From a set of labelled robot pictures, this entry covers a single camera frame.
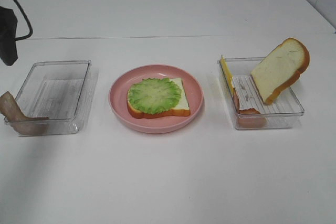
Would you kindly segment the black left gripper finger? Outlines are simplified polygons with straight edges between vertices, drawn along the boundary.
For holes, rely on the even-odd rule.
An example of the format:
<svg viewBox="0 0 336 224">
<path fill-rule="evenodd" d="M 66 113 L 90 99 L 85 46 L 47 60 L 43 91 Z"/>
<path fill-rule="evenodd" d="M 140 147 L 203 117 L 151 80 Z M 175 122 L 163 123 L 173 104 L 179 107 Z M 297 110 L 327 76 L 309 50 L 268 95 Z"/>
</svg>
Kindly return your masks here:
<svg viewBox="0 0 336 224">
<path fill-rule="evenodd" d="M 12 66 L 18 59 L 16 50 L 17 18 L 14 11 L 1 7 L 1 59 L 7 66 Z"/>
</svg>

